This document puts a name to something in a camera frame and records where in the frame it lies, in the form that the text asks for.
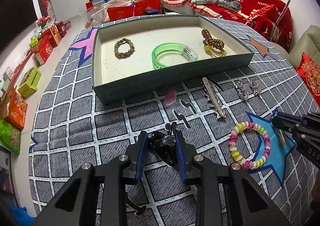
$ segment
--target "tiled floor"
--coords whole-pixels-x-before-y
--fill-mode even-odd
[[[31,97],[26,99],[28,103],[25,127],[21,135],[20,155],[12,156],[12,174],[14,181],[15,193],[20,207],[26,207],[30,216],[36,216],[36,212],[32,203],[30,186],[29,186],[29,168],[28,168],[28,149],[31,138],[33,121],[38,103],[41,96],[51,80],[54,70],[61,57],[68,50],[75,36],[84,29],[84,20],[80,16],[76,16],[71,20],[72,27],[68,30],[67,35],[61,40],[48,61],[39,70],[42,73],[38,84],[38,91]]]

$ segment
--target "red blanket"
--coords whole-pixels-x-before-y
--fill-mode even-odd
[[[289,50],[291,37],[292,37],[292,21],[291,14],[289,9],[287,9],[284,17],[281,19],[278,24],[273,37],[270,38],[271,30],[276,22],[274,17],[267,18],[265,14],[261,13],[256,15],[255,13],[261,8],[268,5],[275,5],[278,13],[282,12],[285,3],[281,0],[233,0],[238,1],[242,10],[234,12],[227,8],[206,4],[199,5],[193,4],[190,0],[163,0],[163,2],[169,6],[181,6],[184,3],[188,3],[188,5],[197,12],[200,12],[208,17],[216,17],[226,20],[232,20],[237,22],[242,22],[246,25],[249,25],[258,33],[260,33],[263,37],[265,37],[268,41],[273,41],[281,45],[287,51]]]

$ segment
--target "earring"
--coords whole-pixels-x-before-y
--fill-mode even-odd
[[[261,94],[261,89],[254,80],[250,80],[250,88],[253,90],[255,96],[259,96]]]
[[[242,79],[239,79],[237,84],[235,85],[235,89],[238,91],[239,97],[243,100],[247,101],[249,94],[248,92],[243,88]]]

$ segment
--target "yellow label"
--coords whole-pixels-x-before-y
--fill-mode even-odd
[[[34,37],[34,38],[31,40],[31,47],[35,46],[37,43],[38,43],[38,38],[37,38],[37,37]]]

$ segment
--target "gray checkered tablecloth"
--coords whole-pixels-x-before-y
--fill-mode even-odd
[[[129,144],[134,144],[135,137],[142,130],[148,133],[163,131],[165,123],[176,121],[186,142],[194,144],[198,153],[227,165],[231,163],[227,142],[231,128],[239,121],[248,120],[246,111],[269,118],[276,108],[295,115],[318,110],[312,95],[289,62],[261,35],[237,22],[210,20],[255,51],[249,66],[207,76],[224,89],[224,92],[216,92],[228,110],[225,120],[217,120],[213,114],[200,79],[103,106],[92,90],[91,58],[78,67],[81,50],[66,52],[39,103],[32,132],[39,142],[29,154],[29,182],[37,214],[82,163],[100,165],[109,162],[124,153]],[[88,32],[83,30],[75,41],[86,37]],[[256,47],[246,42],[249,37],[268,47],[275,60],[269,56],[263,58]],[[249,92],[247,102],[239,99],[234,89],[239,78]],[[253,95],[249,78],[262,89],[260,96]],[[167,106],[164,96],[173,89],[177,92],[177,100]],[[193,107],[186,108],[181,100],[190,102]],[[183,121],[177,120],[173,110],[186,117],[190,129]],[[245,158],[253,156],[257,145],[255,134],[245,133],[238,139],[238,148]],[[283,187],[272,169],[254,173],[252,177],[292,225],[299,225],[310,215],[310,192],[316,172],[317,168],[294,150],[286,158]],[[196,187],[183,185],[178,172],[154,154],[147,156],[141,182],[127,187],[127,190],[133,202],[147,206],[140,217],[127,208],[128,225],[194,225]],[[101,200],[102,187],[96,225],[100,225]],[[221,204],[226,225],[222,194]]]

